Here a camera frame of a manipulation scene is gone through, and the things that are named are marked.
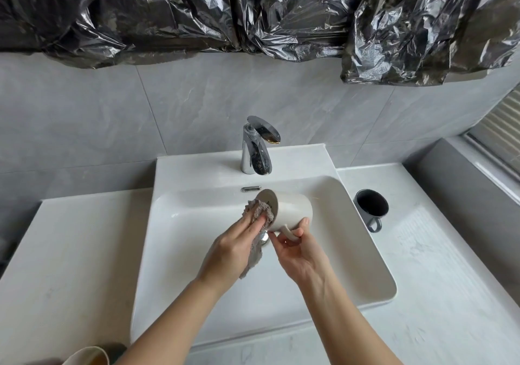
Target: white sink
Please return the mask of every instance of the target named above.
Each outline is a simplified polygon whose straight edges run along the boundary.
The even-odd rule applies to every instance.
[[[311,232],[358,307],[390,301],[397,286],[343,187],[324,145],[269,150],[269,176],[240,171],[240,151],[161,157],[137,284],[131,341],[135,341],[197,274],[214,238],[236,221],[256,192],[305,194],[313,204]],[[310,322],[297,286],[272,245],[217,303],[194,346]]]

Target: white countertop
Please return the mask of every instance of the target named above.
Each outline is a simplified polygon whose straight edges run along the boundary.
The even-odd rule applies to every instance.
[[[383,194],[374,241],[398,286],[363,311],[405,364],[518,364],[520,308],[399,164],[339,170]],[[150,190],[44,201],[0,280],[0,365],[128,343]],[[190,354],[186,364],[327,363],[314,328]]]

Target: white mug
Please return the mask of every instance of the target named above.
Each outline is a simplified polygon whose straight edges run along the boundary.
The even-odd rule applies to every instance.
[[[313,219],[313,207],[309,198],[302,194],[266,189],[260,191],[256,199],[268,204],[275,217],[267,229],[282,232],[293,242],[298,238],[291,230],[298,228],[298,223],[303,217],[309,217],[309,223]]]
[[[121,343],[85,347],[71,355],[63,365],[113,365],[125,350]]]

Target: chrome faucet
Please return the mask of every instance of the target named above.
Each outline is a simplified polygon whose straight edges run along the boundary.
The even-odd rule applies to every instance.
[[[271,159],[267,152],[266,142],[280,143],[280,134],[275,127],[266,120],[256,116],[249,116],[248,123],[244,125],[242,132],[242,172],[252,175],[268,175],[272,171]]]

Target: towel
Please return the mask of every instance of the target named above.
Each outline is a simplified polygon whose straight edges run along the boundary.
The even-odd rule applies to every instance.
[[[249,270],[260,261],[260,258],[262,257],[262,244],[260,243],[260,240],[267,231],[267,227],[270,226],[272,221],[275,219],[274,215],[272,214],[271,207],[265,202],[259,201],[257,199],[249,201],[248,204],[245,205],[243,214],[247,213],[256,205],[258,205],[258,207],[256,208],[255,214],[253,215],[253,221],[255,221],[263,212],[265,212],[267,219],[265,220],[265,224],[258,235],[255,237],[255,239],[253,239],[253,243],[251,243],[251,252],[249,253],[248,265],[240,275],[241,279],[243,279],[245,275],[248,274]]]

